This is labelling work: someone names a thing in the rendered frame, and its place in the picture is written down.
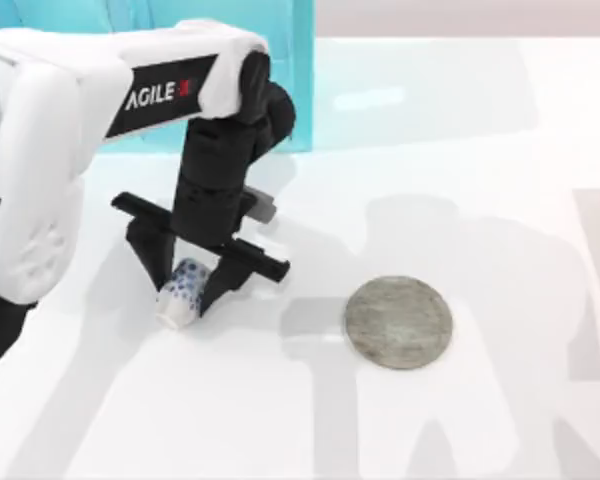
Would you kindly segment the white cup with blue dots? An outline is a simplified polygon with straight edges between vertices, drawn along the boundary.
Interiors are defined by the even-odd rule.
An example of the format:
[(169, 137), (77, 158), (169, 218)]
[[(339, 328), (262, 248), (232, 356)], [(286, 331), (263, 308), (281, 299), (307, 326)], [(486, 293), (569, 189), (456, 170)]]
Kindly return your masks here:
[(211, 270), (193, 258), (182, 259), (156, 298), (155, 317), (167, 328), (179, 330), (201, 316), (202, 296)]

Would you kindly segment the round grey coaster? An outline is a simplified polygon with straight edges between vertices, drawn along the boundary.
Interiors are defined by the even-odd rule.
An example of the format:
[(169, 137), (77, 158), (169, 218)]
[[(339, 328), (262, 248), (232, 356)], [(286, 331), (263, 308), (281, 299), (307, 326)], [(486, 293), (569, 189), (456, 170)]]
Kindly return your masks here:
[(454, 318), (448, 302), (430, 284), (387, 275), (365, 282), (349, 297), (343, 328), (364, 359), (410, 371), (436, 362), (449, 348)]

